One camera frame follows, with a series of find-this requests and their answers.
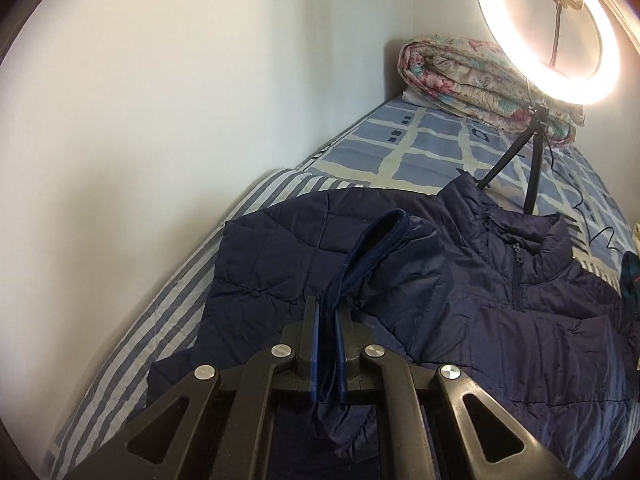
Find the blue cream folded garment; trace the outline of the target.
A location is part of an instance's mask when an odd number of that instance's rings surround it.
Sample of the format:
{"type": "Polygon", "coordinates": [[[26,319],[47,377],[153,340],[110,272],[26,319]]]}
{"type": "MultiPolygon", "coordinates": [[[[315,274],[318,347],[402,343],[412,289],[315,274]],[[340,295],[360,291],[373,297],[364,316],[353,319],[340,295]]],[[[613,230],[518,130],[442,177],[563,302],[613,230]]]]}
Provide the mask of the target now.
{"type": "Polygon", "coordinates": [[[632,230],[635,252],[625,252],[620,268],[620,293],[625,306],[635,318],[639,318],[640,308],[640,223],[632,230]]]}

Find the phone holder clamp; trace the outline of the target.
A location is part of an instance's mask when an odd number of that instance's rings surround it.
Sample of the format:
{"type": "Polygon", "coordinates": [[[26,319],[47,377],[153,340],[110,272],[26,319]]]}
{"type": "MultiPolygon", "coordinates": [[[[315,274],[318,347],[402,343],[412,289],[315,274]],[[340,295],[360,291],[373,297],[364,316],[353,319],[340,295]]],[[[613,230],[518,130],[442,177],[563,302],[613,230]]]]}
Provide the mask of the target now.
{"type": "Polygon", "coordinates": [[[556,59],[558,58],[558,51],[559,51],[562,13],[564,10],[567,10],[567,9],[581,11],[584,8],[585,3],[584,3],[584,0],[552,0],[552,1],[555,4],[555,18],[554,18],[553,40],[552,40],[551,55],[549,60],[549,67],[555,68],[556,59]]]}

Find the blue checked blanket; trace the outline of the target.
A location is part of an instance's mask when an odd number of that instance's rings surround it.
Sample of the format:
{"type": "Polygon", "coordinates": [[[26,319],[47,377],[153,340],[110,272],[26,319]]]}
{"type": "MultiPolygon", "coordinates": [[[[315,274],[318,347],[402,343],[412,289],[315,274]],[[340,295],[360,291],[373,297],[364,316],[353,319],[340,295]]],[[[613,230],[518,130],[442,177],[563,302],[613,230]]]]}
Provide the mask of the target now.
{"type": "MultiPolygon", "coordinates": [[[[394,99],[337,136],[300,170],[377,188],[435,194],[462,171],[480,179],[510,146],[508,134],[394,99]]],[[[632,231],[599,175],[572,146],[546,148],[536,214],[567,218],[574,257],[612,286],[632,231]]]]}

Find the floral folded quilt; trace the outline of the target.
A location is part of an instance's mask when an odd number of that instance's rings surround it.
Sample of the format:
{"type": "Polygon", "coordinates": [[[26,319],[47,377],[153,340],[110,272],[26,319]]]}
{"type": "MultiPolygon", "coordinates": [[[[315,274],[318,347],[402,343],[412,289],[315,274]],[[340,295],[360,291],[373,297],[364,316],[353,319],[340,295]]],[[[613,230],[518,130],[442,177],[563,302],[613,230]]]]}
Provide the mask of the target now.
{"type": "Polygon", "coordinates": [[[524,131],[536,104],[548,110],[548,137],[556,144],[573,143],[585,125],[581,105],[544,96],[491,41],[432,32],[401,47],[397,71],[409,98],[504,132],[524,131]]]}

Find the striped blue white bedspread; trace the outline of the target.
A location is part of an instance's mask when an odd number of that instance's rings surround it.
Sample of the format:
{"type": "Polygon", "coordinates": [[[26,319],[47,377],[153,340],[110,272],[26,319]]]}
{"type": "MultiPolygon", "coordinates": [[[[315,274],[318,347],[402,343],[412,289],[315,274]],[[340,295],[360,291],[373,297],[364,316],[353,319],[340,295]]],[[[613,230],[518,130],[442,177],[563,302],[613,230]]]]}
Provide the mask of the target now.
{"type": "Polygon", "coordinates": [[[224,232],[219,223],[140,313],[107,356],[44,462],[61,479],[142,408],[151,365],[194,343],[224,232]]]}

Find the navy quilted puffer jacket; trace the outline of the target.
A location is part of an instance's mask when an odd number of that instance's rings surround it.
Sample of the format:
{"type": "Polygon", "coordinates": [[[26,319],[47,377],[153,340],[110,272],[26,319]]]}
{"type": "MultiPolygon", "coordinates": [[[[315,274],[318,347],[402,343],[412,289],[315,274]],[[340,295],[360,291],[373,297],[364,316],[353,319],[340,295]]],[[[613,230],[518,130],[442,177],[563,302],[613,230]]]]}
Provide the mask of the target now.
{"type": "Polygon", "coordinates": [[[153,364],[149,401],[203,364],[276,344],[318,298],[319,389],[335,311],[424,367],[460,366],[577,477],[606,478],[639,395],[638,313],[573,257],[558,214],[507,211],[467,174],[439,193],[309,193],[224,228],[194,345],[153,364]]]}

